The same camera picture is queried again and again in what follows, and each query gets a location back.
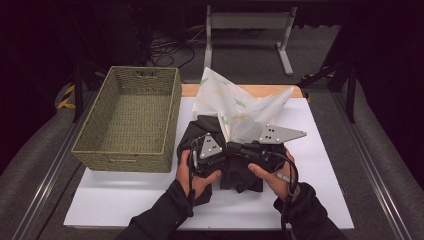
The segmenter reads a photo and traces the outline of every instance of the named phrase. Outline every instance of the person's left hand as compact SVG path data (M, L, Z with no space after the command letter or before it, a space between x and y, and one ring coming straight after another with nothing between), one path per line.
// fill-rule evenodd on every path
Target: person's left hand
M177 176L175 177L181 184L181 186L184 189L184 192L186 196L188 197L188 193L190 191L190 185L189 185L189 169L187 165L187 159L190 155L190 150L184 150L181 153L181 162L180 165L177 168ZM193 177L192 187L195 191L195 197L198 198L203 191L205 190L205 187L211 183L213 183L218 177L221 175L220 170L216 170L211 175L209 175L207 178L201 178L198 176Z

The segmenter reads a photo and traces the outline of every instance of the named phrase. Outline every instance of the black fabric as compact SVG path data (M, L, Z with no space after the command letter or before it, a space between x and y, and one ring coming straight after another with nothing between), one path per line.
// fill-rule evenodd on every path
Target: black fabric
M309 239L347 239L347 237L328 218L327 210L316 197L315 189L307 183L299 183L300 194L297 200L289 203L284 216L281 216L282 225L290 223L293 234L298 240ZM274 208L280 213L284 202L277 198Z
M199 115L196 121L191 121L177 147L178 164L180 163L181 153L186 149L191 149L191 143L196 138L210 133L220 146L225 146L225 138L217 117ZM222 165L221 189L234 188L238 193L245 190L255 192L263 191L262 179L256 177L248 168L248 161L240 157L232 157ZM194 201L194 206L208 203L212 196L212 187L209 185L205 191Z
M168 239L192 211L180 182L174 180L153 207L133 217L115 240Z

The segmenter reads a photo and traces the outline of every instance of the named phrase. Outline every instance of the white plastic bag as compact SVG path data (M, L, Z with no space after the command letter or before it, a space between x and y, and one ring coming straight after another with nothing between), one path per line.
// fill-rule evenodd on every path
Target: white plastic bag
M258 140L266 124L283 108L293 87L278 95L254 98L209 68L205 68L193 105L193 117L216 116L227 142Z

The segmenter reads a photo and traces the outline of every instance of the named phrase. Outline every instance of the person's right hand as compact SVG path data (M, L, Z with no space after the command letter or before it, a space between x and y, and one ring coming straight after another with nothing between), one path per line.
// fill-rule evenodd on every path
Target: person's right hand
M286 149L286 155L287 157L294 163L294 158L290 154L289 150ZM254 163L250 163L248 165L248 168L250 171L253 172L257 177L263 179L266 183L268 183L269 187L274 191L275 195L277 195L281 200L285 200L288 195L288 183L284 181L283 179L279 178L277 176L277 172L280 172L288 177L290 177L290 171L292 173L292 178L294 178L294 170L291 169L289 163L284 163L284 167L280 170L278 170L275 173L269 173L259 167L258 165Z

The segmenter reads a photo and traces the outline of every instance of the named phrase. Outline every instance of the basket handle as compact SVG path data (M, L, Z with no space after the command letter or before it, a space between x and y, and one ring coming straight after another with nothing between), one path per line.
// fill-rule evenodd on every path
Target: basket handle
M117 162L117 163L135 163L135 159L109 159L109 162Z
M136 70L135 74L137 75L137 77L157 77L158 76L158 71L157 70L148 70L148 69L144 69L144 70Z

